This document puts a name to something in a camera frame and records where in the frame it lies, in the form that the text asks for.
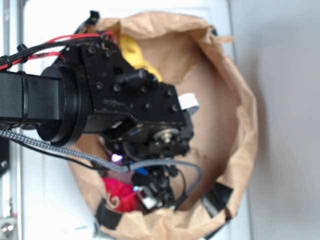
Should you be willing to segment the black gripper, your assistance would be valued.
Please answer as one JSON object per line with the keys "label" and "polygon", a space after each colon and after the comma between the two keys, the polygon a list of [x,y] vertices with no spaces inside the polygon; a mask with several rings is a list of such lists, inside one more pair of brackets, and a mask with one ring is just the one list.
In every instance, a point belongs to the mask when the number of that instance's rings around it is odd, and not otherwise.
{"label": "black gripper", "polygon": [[82,61],[91,96],[86,134],[101,135],[111,151],[133,160],[189,152],[191,116],[173,85],[131,66],[115,47],[83,46]]}

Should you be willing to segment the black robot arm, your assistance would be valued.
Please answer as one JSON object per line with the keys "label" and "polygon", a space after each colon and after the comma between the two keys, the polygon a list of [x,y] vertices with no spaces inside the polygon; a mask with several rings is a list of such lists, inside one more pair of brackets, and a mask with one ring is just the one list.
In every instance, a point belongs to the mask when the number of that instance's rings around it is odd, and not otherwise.
{"label": "black robot arm", "polygon": [[136,161],[185,155],[193,137],[175,87],[131,66],[112,42],[70,44],[39,76],[1,71],[0,127],[36,130],[57,147],[98,134]]}

